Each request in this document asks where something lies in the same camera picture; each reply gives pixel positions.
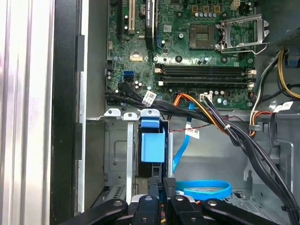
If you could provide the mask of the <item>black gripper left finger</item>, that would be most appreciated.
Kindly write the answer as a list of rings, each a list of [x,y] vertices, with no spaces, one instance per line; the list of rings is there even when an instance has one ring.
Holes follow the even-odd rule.
[[[158,225],[160,224],[158,179],[148,178],[148,193],[135,195],[131,203],[111,199],[62,225]]]

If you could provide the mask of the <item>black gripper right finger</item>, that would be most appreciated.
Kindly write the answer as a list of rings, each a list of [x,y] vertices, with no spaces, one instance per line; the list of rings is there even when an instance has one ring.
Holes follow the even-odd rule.
[[[276,222],[223,200],[208,199],[196,204],[175,193],[176,179],[163,178],[169,225],[275,225]]]

